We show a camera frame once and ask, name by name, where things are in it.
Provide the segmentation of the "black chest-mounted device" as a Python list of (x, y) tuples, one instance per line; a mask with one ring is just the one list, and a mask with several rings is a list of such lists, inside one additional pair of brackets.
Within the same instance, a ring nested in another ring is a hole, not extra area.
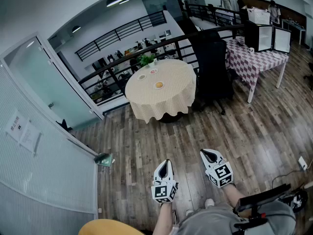
[(290, 191), (290, 184), (255, 195), (240, 198), (233, 208), (238, 222), (232, 222), (232, 235), (291, 235), (296, 218), (295, 213), (302, 210), (308, 194), (298, 188)]

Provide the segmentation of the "yellow stool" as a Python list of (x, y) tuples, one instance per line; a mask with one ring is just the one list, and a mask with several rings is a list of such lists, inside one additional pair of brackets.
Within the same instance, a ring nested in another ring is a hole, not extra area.
[(136, 228), (111, 219), (95, 219), (86, 223), (78, 235), (145, 235)]

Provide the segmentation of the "black railing with wooden rail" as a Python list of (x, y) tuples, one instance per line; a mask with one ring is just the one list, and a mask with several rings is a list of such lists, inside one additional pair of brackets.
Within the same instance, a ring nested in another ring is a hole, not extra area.
[(88, 92), (88, 90), (91, 89), (88, 96), (93, 102), (99, 105), (112, 101), (125, 94), (126, 83), (133, 75), (133, 70), (137, 71), (142, 68), (139, 61), (141, 55), (150, 56), (153, 54), (157, 60), (170, 55), (172, 55), (173, 59), (178, 60), (193, 56), (195, 54), (194, 52), (189, 54), (182, 54), (181, 52), (182, 50), (191, 48), (191, 43), (183, 47), (180, 46), (179, 43), (183, 40), (191, 40), (198, 32), (199, 31), (175, 37), (124, 56), (110, 65), (104, 66), (91, 75), (88, 75), (78, 83), (82, 86), (92, 78), (103, 75), (100, 80), (84, 88), (84, 91)]

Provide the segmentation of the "round table with beige tablecloth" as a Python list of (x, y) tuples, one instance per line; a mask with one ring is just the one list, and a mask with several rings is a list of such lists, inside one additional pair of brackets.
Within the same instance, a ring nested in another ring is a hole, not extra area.
[[(150, 74), (151, 69), (158, 69)], [(140, 75), (146, 75), (138, 81)], [(156, 82), (163, 82), (162, 89), (155, 89)], [(135, 117), (149, 123), (150, 119), (160, 120), (164, 114), (172, 117), (186, 114), (195, 100), (196, 74), (193, 67), (177, 59), (164, 59), (156, 64), (144, 66), (128, 80), (125, 95)]]

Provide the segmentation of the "black metal balcony railing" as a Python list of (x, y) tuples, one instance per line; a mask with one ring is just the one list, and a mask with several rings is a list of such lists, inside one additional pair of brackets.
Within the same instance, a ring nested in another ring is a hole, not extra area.
[(101, 51), (105, 47), (114, 44), (115, 42), (121, 41), (122, 39), (131, 36), (135, 33), (144, 31), (148, 28), (155, 27), (167, 23), (164, 15), (164, 11), (158, 11), (147, 16), (138, 18), (131, 22), (128, 22), (118, 28), (115, 28), (100, 37), (89, 42), (75, 54), (79, 57), (81, 61), (84, 61), (91, 55), (98, 51)]

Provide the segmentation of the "black metal walkway railing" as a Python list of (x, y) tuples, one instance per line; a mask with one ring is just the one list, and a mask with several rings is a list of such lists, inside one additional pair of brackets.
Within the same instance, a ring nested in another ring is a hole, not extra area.
[(228, 26), (242, 24), (248, 19), (248, 15), (238, 11), (214, 7), (213, 5), (188, 4), (186, 6), (188, 16), (208, 21), (216, 26)]

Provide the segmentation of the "paper notice with icon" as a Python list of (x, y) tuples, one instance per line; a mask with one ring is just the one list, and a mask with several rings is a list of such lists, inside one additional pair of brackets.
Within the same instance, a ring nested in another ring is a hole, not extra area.
[(15, 110), (8, 120), (4, 130), (15, 141), (19, 142), (26, 124), (27, 119), (18, 110)]

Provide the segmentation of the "white desk with items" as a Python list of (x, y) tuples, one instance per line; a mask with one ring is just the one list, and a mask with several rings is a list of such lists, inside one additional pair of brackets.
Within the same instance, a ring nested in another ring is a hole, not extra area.
[(306, 29), (295, 22), (294, 20), (282, 19), (281, 20), (282, 28), (292, 31), (292, 29), (296, 29), (299, 32), (299, 45), (305, 42)]

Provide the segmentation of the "person's grey clothing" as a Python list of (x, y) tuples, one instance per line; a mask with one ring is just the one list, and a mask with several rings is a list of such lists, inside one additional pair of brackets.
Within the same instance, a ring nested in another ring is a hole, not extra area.
[[(265, 224), (248, 228), (243, 235), (293, 235), (296, 226), (292, 209), (278, 200), (262, 205), (259, 212), (266, 214)], [(233, 235), (236, 224), (245, 224), (247, 218), (236, 215), (226, 203), (196, 211), (174, 227), (170, 235)]]

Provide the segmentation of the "person's right forearm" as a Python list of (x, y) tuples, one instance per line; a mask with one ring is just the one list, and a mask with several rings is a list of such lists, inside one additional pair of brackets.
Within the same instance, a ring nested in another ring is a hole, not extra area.
[(238, 201), (245, 196), (233, 185), (227, 184), (222, 187), (223, 192), (226, 194), (231, 206), (236, 207)]

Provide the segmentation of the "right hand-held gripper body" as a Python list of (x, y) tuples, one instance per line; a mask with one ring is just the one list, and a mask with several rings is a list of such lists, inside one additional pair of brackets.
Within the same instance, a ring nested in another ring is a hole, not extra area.
[(209, 180), (218, 188), (222, 188), (233, 182), (233, 170), (230, 162), (223, 162), (206, 171)]

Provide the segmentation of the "person's left forearm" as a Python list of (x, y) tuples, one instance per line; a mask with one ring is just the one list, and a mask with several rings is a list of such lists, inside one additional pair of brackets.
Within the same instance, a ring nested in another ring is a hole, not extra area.
[(169, 235), (173, 223), (173, 203), (162, 204), (153, 235)]

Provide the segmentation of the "green box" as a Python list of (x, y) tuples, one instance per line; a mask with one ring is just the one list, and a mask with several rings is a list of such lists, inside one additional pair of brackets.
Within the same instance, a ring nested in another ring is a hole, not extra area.
[(112, 164), (112, 154), (108, 153), (100, 153), (94, 158), (94, 162), (97, 165), (105, 166), (105, 167), (110, 167)]

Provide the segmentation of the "table with purple checked cloth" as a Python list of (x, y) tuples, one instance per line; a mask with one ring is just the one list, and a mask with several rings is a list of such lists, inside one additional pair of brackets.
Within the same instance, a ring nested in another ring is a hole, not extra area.
[(273, 68), (279, 68), (280, 74), (276, 88), (280, 87), (289, 56), (277, 51), (261, 51), (250, 53), (243, 37), (226, 40), (226, 67), (234, 70), (239, 77), (250, 86), (248, 103), (252, 102), (258, 77), (261, 73)]

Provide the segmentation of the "black office chair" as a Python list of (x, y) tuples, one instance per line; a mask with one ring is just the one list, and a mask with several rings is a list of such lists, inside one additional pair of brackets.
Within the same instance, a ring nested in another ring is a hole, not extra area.
[(199, 65), (196, 75), (196, 102), (193, 107), (202, 111), (215, 101), (221, 108), (221, 115), (224, 115), (221, 99), (232, 99), (234, 95), (225, 64), (226, 41), (221, 39), (218, 32), (204, 30), (198, 32), (191, 39), (191, 43)]

